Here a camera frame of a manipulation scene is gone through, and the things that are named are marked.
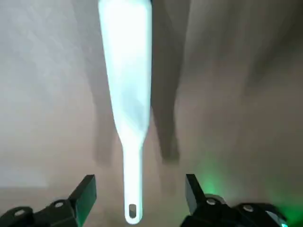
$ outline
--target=white spatula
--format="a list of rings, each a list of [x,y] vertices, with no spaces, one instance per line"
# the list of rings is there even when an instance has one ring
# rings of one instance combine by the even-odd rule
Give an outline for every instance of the white spatula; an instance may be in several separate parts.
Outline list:
[[[150,0],[99,0],[114,120],[123,147],[125,219],[142,218],[142,148],[151,98],[152,5]]]

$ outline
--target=beige surface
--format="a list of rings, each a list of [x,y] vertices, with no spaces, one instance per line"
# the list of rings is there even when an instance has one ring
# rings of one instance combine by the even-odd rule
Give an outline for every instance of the beige surface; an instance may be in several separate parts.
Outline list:
[[[300,1],[153,4],[140,226],[178,226],[185,173],[230,203],[302,203]],[[0,34],[0,211],[96,174],[86,226],[126,226],[97,0],[1,0]]]

